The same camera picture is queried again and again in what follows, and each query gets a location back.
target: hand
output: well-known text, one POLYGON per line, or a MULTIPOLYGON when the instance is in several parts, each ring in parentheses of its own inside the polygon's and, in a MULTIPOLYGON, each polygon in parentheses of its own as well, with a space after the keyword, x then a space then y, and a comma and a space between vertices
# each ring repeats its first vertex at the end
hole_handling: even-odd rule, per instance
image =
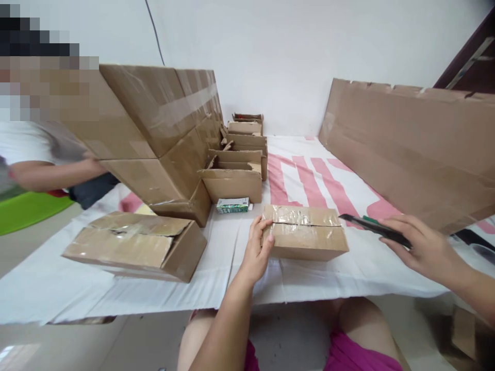
POLYGON ((395 241, 380 238, 413 271, 452 289, 464 277, 464 272, 470 269, 445 236, 418 218, 396 215, 379 222, 402 233, 411 242, 412 249, 407 251, 395 241))
POLYGON ((94 172, 95 174, 101 175, 108 172, 108 170, 106 170, 100 164, 99 159, 96 158, 96 156, 92 152, 86 151, 82 156, 85 158, 83 162, 85 162, 87 166, 91 169, 91 171, 94 172))
POLYGON ((268 266, 268 256, 275 242, 273 235, 269 235, 263 246, 261 246, 263 230, 273 223, 271 219, 262 221, 261 217, 262 215, 258 216, 251 223, 244 259, 237 273, 237 276, 252 286, 265 274, 268 266))

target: floor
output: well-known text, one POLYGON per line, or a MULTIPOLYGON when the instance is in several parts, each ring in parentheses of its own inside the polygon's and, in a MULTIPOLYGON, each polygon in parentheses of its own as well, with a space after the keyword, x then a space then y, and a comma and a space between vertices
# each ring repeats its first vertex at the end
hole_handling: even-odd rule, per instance
MULTIPOLYGON (((7 274, 80 208, 73 205, 26 230, 0 237, 0 277, 7 274)), ((451 298, 371 298, 383 311, 412 370, 454 370, 440 355, 424 313, 448 312, 451 298)), ((321 370, 328 334, 308 303, 255 308, 251 340, 261 369, 321 370)), ((106 325, 0 326, 0 371, 176 370, 190 312, 121 316, 106 325)))

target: white t-shirt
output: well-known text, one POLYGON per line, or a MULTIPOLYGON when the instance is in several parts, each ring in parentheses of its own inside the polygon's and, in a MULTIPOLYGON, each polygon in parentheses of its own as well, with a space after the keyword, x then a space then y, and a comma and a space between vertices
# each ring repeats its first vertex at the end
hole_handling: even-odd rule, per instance
POLYGON ((46 161, 55 165, 81 161, 86 151, 58 122, 0 121, 0 156, 7 165, 46 161))

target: pink shorts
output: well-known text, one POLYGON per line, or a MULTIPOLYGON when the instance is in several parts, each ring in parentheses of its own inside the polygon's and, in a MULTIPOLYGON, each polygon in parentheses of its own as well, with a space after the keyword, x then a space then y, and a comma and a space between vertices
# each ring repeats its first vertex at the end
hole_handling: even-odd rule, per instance
MULTIPOLYGON (((402 371, 401 364, 384 354, 364 349, 340 328, 332 331, 329 357, 323 371, 402 371)), ((258 359, 251 341, 247 342, 245 371, 259 371, 258 359)))

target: person's left hand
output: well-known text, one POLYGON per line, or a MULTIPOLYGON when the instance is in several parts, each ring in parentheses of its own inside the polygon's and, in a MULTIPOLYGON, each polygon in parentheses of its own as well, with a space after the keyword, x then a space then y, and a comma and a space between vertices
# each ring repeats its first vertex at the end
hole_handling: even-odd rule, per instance
POLYGON ((242 277, 243 281, 252 286, 265 274, 268 256, 275 242, 273 235, 269 235, 263 246, 261 245, 263 230, 273 223, 271 219, 262 221, 261 217, 262 215, 258 216, 251 224, 244 260, 242 260, 237 274, 242 277))

